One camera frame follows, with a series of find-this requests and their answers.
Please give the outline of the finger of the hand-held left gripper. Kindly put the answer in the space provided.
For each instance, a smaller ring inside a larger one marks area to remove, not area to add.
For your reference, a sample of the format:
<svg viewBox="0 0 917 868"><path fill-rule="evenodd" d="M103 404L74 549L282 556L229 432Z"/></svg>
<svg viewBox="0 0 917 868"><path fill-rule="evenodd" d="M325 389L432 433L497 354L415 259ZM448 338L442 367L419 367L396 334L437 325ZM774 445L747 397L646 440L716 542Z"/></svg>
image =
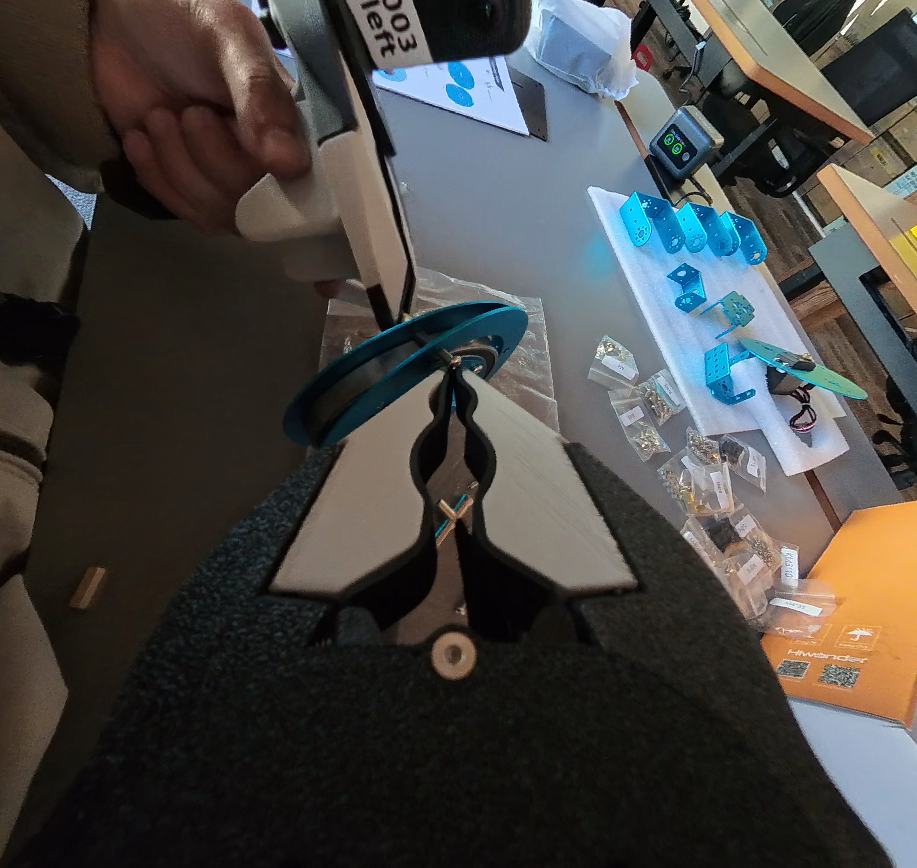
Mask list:
<svg viewBox="0 0 917 868"><path fill-rule="evenodd" d="M326 236L338 231L338 207L324 172L289 181L268 174L238 201L235 226L260 243Z"/></svg>
<svg viewBox="0 0 917 868"><path fill-rule="evenodd" d="M283 229L293 236L341 230L376 323L387 330L410 312L416 281L388 126L361 73L353 78L343 71L348 117L306 66L298 65L297 72L294 103L310 145L311 169L281 182Z"/></svg>

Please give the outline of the black flat sheet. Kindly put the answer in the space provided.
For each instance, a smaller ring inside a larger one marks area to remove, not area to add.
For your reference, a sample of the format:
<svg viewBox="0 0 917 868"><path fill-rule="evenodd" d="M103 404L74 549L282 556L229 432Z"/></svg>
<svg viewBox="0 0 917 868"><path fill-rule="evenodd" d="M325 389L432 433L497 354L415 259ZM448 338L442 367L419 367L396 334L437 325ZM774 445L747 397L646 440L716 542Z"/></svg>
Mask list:
<svg viewBox="0 0 917 868"><path fill-rule="evenodd" d="M508 73L525 126L530 136L548 141L544 87L513 66Z"/></svg>

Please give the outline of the teal oval plate with servo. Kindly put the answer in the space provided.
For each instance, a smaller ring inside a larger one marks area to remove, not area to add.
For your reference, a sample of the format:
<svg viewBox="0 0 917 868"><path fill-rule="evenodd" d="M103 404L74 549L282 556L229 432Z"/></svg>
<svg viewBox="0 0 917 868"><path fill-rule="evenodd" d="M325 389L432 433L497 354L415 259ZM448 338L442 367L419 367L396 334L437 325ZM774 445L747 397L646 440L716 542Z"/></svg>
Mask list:
<svg viewBox="0 0 917 868"><path fill-rule="evenodd" d="M852 400L867 398L866 391L854 382L806 355L754 338L741 338L739 344L751 357L768 367L768 390L773 394L788 395L803 388L816 388Z"/></svg>

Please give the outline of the orange white cardboard box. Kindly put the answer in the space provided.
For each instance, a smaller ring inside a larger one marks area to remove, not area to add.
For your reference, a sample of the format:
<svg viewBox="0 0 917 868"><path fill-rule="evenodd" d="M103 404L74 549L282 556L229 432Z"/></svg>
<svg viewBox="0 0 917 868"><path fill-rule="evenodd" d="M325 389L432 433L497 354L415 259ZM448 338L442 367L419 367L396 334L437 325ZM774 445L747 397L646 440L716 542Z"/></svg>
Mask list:
<svg viewBox="0 0 917 868"><path fill-rule="evenodd" d="M809 746L895 866L916 865L915 502L851 514L762 647Z"/></svg>

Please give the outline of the black fabric chair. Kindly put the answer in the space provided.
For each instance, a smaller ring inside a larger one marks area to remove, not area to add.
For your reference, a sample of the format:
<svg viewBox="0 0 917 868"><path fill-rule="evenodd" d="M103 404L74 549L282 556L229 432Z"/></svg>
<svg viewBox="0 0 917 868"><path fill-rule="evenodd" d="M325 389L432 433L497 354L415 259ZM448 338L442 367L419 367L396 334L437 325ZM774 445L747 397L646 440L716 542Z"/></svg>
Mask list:
<svg viewBox="0 0 917 868"><path fill-rule="evenodd" d="M810 57L839 37L855 1L783 0L773 14ZM864 125L875 125L915 97L915 14L903 8L820 72Z"/></svg>

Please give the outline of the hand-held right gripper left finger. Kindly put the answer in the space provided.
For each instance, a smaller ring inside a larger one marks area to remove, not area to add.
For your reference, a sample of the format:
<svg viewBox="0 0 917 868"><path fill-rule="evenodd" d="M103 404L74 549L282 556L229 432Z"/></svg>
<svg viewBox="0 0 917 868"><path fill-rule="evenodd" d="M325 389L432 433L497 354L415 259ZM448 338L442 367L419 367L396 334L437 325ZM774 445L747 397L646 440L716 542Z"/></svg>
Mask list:
<svg viewBox="0 0 917 868"><path fill-rule="evenodd" d="M416 444L434 422L436 370L348 436L270 584L292 597L351 597L433 541Z"/></svg>

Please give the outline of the printed instruction manual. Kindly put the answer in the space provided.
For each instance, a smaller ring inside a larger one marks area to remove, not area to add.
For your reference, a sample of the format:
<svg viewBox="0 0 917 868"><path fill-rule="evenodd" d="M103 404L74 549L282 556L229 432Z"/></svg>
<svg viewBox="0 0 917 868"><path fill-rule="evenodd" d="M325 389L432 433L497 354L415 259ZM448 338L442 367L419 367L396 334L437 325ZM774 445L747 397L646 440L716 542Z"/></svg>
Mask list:
<svg viewBox="0 0 917 868"><path fill-rule="evenodd" d="M528 137L504 56L375 71L377 90Z"/></svg>

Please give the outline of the person's left hand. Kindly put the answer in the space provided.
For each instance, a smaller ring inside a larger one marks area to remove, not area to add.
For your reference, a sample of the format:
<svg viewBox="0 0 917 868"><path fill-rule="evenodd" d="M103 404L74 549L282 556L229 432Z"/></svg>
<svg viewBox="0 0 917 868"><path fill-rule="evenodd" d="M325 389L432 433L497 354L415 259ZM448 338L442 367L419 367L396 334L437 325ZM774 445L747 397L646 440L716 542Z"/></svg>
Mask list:
<svg viewBox="0 0 917 868"><path fill-rule="evenodd" d="M311 158L291 79L237 0L93 0L102 112L138 186L180 220L235 234L259 180L295 180Z"/></svg>

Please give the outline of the blue round turntable assembly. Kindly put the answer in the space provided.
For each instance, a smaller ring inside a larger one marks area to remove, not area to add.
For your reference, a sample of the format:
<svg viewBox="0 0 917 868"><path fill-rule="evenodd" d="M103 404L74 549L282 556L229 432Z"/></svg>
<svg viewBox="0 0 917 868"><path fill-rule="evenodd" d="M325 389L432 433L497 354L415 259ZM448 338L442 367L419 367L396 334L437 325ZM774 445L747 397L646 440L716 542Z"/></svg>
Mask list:
<svg viewBox="0 0 917 868"><path fill-rule="evenodd" d="M446 352L469 359L463 371L489 379L519 345L526 312L497 301L471 301L420 314L335 359L287 408L282 427L298 445L335 445L436 371Z"/></svg>

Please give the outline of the person's left forearm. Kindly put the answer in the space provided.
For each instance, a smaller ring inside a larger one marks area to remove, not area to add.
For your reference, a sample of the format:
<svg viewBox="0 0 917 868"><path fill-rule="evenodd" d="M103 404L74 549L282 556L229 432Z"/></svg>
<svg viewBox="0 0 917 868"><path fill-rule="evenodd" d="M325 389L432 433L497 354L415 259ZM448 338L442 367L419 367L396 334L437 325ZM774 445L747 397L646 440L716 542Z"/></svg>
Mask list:
<svg viewBox="0 0 917 868"><path fill-rule="evenodd" d="M46 174L86 193L119 145L96 96L93 0L1 0L2 126Z"/></svg>

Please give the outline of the small grey display device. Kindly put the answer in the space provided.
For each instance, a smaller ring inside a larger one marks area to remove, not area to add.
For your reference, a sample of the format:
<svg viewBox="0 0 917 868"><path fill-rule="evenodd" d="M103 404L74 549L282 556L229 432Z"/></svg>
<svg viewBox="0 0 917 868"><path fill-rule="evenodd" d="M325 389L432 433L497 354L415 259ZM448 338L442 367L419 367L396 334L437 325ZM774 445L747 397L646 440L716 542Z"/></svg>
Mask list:
<svg viewBox="0 0 917 868"><path fill-rule="evenodd" d="M653 136L648 154L674 180L684 180L716 156L725 138L694 105L680 107Z"/></svg>

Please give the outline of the blue angled bracket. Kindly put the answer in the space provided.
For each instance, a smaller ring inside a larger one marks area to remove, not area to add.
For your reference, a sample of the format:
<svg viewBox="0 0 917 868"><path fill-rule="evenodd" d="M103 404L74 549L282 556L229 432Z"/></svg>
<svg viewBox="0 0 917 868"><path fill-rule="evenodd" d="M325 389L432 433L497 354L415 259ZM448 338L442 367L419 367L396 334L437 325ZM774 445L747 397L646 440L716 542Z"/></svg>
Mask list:
<svg viewBox="0 0 917 868"><path fill-rule="evenodd" d="M754 320L755 308L745 295L732 290L701 312L701 317L706 315L715 315L721 321L721 329L714 337L718 342L747 327Z"/></svg>

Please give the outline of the wide blue U bracket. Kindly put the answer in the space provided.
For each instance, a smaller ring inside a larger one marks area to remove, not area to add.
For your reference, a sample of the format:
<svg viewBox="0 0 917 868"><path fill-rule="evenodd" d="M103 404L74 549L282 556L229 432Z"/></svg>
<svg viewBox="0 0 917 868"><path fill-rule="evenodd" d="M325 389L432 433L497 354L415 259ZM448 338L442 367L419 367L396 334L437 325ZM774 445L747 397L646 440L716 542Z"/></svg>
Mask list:
<svg viewBox="0 0 917 868"><path fill-rule="evenodd" d="M705 383L717 401L732 407L756 395L755 389L736 392L731 376L733 365L752 357L753 354L747 349L731 356L727 343L718 344L704 354Z"/></svg>

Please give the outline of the small blue bracket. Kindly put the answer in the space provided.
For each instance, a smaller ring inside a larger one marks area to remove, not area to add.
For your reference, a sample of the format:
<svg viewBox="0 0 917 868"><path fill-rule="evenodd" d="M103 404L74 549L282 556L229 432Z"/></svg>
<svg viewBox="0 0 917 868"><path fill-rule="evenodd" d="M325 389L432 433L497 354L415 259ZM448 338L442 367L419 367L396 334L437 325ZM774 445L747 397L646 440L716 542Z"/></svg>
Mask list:
<svg viewBox="0 0 917 868"><path fill-rule="evenodd" d="M667 274L667 279L679 287L674 305L681 312L686 314L695 312L706 303L704 280L697 267L682 263Z"/></svg>

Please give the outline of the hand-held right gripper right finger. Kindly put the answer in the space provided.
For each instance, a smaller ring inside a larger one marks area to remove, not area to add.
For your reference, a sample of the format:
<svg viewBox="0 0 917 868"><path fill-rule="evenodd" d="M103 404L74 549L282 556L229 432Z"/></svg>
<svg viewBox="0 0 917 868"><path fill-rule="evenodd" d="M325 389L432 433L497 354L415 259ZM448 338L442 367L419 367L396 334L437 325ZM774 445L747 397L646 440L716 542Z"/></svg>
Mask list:
<svg viewBox="0 0 917 868"><path fill-rule="evenodd" d="M637 579L564 439L468 371L458 373L465 464L478 484L473 534L559 597L630 591Z"/></svg>

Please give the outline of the white foam sheet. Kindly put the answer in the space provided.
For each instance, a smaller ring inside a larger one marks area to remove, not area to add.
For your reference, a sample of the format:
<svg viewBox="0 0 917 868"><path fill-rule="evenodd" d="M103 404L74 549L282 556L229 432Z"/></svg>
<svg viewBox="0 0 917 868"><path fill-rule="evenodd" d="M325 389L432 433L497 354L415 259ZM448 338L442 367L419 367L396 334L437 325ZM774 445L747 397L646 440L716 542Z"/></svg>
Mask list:
<svg viewBox="0 0 917 868"><path fill-rule="evenodd" d="M696 254L683 250L671 255L656 233L649 243L635 246L620 214L625 196L594 186L588 189L588 195L665 365L673 373L702 434L760 430L788 476L828 464L849 450L838 423L845 410L837 397L822 390L813 395L817 420L807 443L789 427L789 414L796 407L795 402L768 392L766 367L756 358L739 362L731 372L735 391L754 389L756 394L752 398L728 406L718 401L706 386L704 354L718 344L728 343L731 356L740 351L739 341L744 337L797 354L809 352L809 344L791 320L785 303L770 286L766 269L747 266L735 256L719 258L709 247ZM668 274L683 262L700 270L707 295L695 313L682 312L674 304L679 287ZM731 291L750 301L754 318L747 327L717 339L729 323L721 308L708 313L704 310Z"/></svg>

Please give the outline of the clear plastic bag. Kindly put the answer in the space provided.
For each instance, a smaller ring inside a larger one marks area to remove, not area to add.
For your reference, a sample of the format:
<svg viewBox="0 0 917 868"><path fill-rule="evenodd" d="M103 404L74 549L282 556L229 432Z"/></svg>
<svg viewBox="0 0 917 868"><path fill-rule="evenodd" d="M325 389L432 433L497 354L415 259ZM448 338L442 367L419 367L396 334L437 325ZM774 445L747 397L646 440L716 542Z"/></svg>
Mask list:
<svg viewBox="0 0 917 868"><path fill-rule="evenodd" d="M542 301L538 298L514 296L478 283L452 278L435 270L418 270L414 314L465 301L500 301L520 307L526 312L528 324L519 345L501 369L489 379L489 383L548 428L558 432L557 403ZM356 296L329 301L319 354L319 370L378 332L371 309L358 303ZM467 623L455 525L444 514L441 506L441 502L444 502L447 507L460 513L460 522L471 525L472 508L469 500L476 495L477 482L465 465L464 445L465 429L456 418L452 418L446 457L428 484L431 498L437 504L434 523L441 538L437 550L437 576L424 601L393 627L400 643L419 642L444 624Z"/></svg>

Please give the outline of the white plastic bag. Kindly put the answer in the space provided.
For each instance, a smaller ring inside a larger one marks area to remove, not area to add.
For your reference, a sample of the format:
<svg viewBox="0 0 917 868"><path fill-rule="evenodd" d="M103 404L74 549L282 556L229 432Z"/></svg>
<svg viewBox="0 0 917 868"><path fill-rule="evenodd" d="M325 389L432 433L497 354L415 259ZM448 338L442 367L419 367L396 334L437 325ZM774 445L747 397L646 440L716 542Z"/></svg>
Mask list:
<svg viewBox="0 0 917 868"><path fill-rule="evenodd" d="M532 0L523 42L548 72L589 95L623 100L638 83L632 21L622 11L584 0Z"/></svg>

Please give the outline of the small black socket wrench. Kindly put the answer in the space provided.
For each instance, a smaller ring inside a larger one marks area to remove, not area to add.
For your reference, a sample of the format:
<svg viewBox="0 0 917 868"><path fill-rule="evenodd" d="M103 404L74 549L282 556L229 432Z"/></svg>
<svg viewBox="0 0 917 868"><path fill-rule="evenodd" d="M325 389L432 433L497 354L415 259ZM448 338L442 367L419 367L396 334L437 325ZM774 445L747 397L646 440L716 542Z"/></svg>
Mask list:
<svg viewBox="0 0 917 868"><path fill-rule="evenodd" d="M435 545L437 549L443 544L448 536L455 530L458 522L470 511L474 503L474 495L463 493L454 505L450 505L445 499L438 502L437 508L442 517L442 521L435 532Z"/></svg>

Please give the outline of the large blue U bracket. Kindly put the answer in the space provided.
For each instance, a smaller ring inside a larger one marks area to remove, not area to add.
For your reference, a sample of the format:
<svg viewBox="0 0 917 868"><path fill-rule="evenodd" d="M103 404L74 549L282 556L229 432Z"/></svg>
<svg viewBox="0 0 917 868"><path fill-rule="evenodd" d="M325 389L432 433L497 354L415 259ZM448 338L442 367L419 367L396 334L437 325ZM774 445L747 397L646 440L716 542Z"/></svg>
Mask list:
<svg viewBox="0 0 917 868"><path fill-rule="evenodd" d="M738 255L749 266L761 265L766 261L767 246L752 220L735 212L723 211L720 221L729 237L726 255Z"/></svg>
<svg viewBox="0 0 917 868"><path fill-rule="evenodd" d="M634 191L620 206L620 217L634 246L644 246L656 237L669 254L685 244L685 234L668 199Z"/></svg>
<svg viewBox="0 0 917 868"><path fill-rule="evenodd" d="M675 215L685 237L684 246L689 252L698 253L707 247L718 257L732 253L732 239L716 209L685 202Z"/></svg>

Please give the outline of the wooden table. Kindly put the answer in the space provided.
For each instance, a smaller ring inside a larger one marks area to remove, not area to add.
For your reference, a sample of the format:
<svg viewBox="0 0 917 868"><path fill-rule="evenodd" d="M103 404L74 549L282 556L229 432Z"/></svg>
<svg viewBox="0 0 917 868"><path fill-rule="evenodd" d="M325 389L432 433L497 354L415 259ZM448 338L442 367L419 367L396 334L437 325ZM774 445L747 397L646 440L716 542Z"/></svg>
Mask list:
<svg viewBox="0 0 917 868"><path fill-rule="evenodd" d="M761 0L690 1L750 80L838 135L861 144L873 140L873 133Z"/></svg>

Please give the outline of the pile of small hardware bags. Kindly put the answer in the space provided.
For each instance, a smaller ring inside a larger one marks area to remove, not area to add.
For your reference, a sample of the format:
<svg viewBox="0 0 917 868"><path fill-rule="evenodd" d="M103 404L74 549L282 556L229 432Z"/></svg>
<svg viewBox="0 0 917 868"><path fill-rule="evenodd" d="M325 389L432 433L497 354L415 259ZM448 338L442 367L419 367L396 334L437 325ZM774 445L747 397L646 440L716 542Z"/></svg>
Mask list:
<svg viewBox="0 0 917 868"><path fill-rule="evenodd" d="M797 435L809 434L817 416L810 393L788 395L799 404L789 418ZM798 550L776 541L754 514L743 511L733 490L733 475L761 478L765 462L730 435L717 439L689 428L686 446L658 471L667 492L686 513L682 538L693 548L733 599L740 614L761 633L793 641L826 636L837 609L829 587L799 577Z"/></svg>

